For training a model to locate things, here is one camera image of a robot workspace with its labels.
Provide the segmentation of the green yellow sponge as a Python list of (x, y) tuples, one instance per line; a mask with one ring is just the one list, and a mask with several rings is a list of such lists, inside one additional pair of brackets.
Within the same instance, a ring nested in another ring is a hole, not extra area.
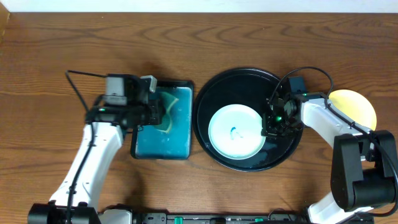
[(172, 115), (170, 114), (173, 106), (178, 102), (178, 98), (167, 92), (160, 92), (159, 99), (165, 109), (165, 114), (162, 116), (162, 122), (154, 126), (154, 128), (163, 133), (169, 133), (172, 129)]

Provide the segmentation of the light blue plate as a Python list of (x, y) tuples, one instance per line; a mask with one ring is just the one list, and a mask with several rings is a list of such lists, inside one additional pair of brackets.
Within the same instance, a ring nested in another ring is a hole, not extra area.
[(211, 145), (223, 157), (248, 159), (257, 154), (266, 138), (261, 135), (262, 118), (254, 109), (239, 104), (220, 108), (210, 119)]

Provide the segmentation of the yellow plate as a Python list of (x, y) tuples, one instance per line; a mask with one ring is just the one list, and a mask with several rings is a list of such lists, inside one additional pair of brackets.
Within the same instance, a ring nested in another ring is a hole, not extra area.
[(362, 126), (376, 129), (377, 116), (367, 98), (352, 90), (333, 91), (329, 99), (334, 106)]

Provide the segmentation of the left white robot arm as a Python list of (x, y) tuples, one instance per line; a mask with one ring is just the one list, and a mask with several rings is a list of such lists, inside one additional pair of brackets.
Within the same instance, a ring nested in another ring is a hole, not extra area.
[(160, 124), (164, 114), (160, 100), (93, 106), (86, 114), (83, 139), (68, 174), (47, 203), (33, 204), (28, 223), (132, 223), (133, 211), (122, 205), (98, 212), (102, 187), (127, 130)]

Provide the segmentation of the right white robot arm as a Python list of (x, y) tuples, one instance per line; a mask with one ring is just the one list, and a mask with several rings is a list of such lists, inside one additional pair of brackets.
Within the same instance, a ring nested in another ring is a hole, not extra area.
[(344, 223), (355, 216), (375, 217), (387, 204), (397, 211), (397, 152), (394, 136), (372, 131), (338, 110), (323, 93), (271, 95), (261, 134), (282, 138), (312, 128), (333, 149), (330, 193), (308, 207), (312, 223)]

